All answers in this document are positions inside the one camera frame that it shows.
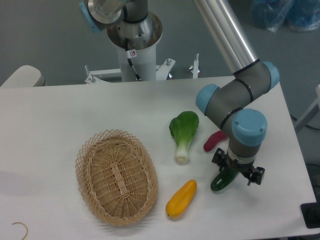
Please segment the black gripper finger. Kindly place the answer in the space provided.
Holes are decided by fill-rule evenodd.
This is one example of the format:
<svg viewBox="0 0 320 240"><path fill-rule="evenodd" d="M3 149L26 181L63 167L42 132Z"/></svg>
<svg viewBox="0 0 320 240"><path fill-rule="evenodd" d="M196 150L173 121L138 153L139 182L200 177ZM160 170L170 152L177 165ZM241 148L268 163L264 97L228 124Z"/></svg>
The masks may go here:
<svg viewBox="0 0 320 240"><path fill-rule="evenodd" d="M228 167L227 164L227 153L221 148L217 148L213 155L211 162L219 167L219 171L222 171Z"/></svg>
<svg viewBox="0 0 320 240"><path fill-rule="evenodd" d="M248 180L247 185L251 184L261 185L264 178L265 168L251 166L242 173L242 175Z"/></svg>

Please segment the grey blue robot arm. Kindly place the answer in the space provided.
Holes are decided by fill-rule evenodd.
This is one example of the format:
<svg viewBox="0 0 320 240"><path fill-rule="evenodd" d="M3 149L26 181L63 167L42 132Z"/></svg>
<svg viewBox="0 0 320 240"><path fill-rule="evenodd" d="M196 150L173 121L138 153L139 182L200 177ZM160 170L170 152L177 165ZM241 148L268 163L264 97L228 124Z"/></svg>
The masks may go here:
<svg viewBox="0 0 320 240"><path fill-rule="evenodd" d="M248 105L278 84L279 71L272 63L259 60L228 1L198 0L195 4L234 76L223 87L205 86L195 99L199 110L229 137L227 151L218 149L212 161L220 172L241 173L249 183L260 185L265 169L253 163L265 138L267 121ZM147 1L83 0L79 8L94 32L107 30L109 39L120 48L124 82L156 79L160 73L156 58L140 55L162 35Z"/></svg>

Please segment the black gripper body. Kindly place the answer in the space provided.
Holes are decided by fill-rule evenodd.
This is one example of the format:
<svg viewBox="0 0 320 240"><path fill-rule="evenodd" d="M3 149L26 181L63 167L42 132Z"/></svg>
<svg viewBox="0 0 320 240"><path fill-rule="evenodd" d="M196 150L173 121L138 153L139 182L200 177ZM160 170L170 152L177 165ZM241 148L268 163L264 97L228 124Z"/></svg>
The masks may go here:
<svg viewBox="0 0 320 240"><path fill-rule="evenodd" d="M256 168L253 166L255 160L256 154L244 157L235 154L231 149L227 150L227 165L241 173L245 178L251 178L257 173Z"/></svg>

